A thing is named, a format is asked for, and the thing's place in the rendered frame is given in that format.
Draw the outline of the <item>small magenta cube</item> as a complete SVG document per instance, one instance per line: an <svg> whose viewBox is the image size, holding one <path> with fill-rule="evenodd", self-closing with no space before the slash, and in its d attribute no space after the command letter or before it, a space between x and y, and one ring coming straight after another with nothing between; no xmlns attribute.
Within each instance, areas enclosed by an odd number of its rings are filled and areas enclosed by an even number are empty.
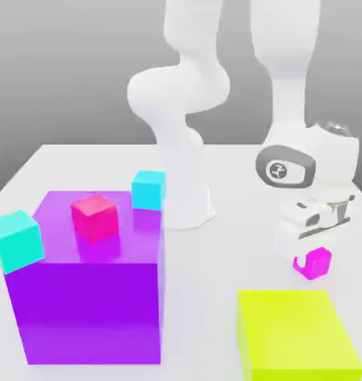
<svg viewBox="0 0 362 381"><path fill-rule="evenodd" d="M294 258L293 268L308 280L314 280L324 276L328 271L332 259L332 253L320 247L310 251L306 256L305 266L299 264L299 258Z"/></svg>

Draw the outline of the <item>large yellow box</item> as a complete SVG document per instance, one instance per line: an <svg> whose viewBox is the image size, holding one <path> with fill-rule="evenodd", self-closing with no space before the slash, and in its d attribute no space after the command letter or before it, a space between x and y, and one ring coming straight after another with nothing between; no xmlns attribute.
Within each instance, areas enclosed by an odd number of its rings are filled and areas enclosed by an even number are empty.
<svg viewBox="0 0 362 381"><path fill-rule="evenodd" d="M244 381L361 381L362 363L324 290L240 290Z"/></svg>

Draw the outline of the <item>small cyan cube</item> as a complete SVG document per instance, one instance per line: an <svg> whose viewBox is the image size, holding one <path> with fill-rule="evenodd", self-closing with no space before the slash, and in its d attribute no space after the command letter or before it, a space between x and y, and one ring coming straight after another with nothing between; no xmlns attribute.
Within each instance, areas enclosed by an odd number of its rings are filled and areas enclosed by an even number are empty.
<svg viewBox="0 0 362 381"><path fill-rule="evenodd" d="M166 174L162 171L140 170L132 180L132 207L161 211L166 197Z"/></svg>

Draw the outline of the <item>small pink-red cube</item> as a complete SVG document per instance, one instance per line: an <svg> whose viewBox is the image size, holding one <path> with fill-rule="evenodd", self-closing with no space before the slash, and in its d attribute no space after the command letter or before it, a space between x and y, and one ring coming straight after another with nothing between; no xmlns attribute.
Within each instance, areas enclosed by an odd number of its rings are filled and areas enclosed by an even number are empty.
<svg viewBox="0 0 362 381"><path fill-rule="evenodd" d="M118 233L117 206L97 193L71 203L74 230L88 243L97 243Z"/></svg>

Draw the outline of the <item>small turquoise cube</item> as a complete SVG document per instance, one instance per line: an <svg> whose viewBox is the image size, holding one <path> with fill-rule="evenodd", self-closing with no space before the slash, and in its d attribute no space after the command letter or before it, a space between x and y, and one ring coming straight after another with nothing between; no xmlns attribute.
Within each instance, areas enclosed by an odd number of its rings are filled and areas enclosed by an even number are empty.
<svg viewBox="0 0 362 381"><path fill-rule="evenodd" d="M41 232L24 211L0 216L0 268L5 275L45 257Z"/></svg>

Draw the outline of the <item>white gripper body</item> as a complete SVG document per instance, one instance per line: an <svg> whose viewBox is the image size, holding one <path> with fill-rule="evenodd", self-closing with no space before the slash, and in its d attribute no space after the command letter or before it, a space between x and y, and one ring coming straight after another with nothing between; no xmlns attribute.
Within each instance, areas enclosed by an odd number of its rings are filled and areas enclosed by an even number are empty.
<svg viewBox="0 0 362 381"><path fill-rule="evenodd" d="M296 225L281 221L274 230L274 250L286 258L306 256L320 247L332 250L343 243L350 231L352 221L347 218L344 223L300 238L304 232Z"/></svg>

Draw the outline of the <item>large purple box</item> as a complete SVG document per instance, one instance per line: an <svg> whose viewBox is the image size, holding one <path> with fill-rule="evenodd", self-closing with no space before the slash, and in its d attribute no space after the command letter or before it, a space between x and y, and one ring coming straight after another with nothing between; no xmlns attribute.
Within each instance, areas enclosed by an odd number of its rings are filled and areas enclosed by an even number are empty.
<svg viewBox="0 0 362 381"><path fill-rule="evenodd" d="M157 365L166 284L160 211L136 210L108 191L119 231L90 244L70 205L85 191L51 191L34 213L44 258L5 277L31 365Z"/></svg>

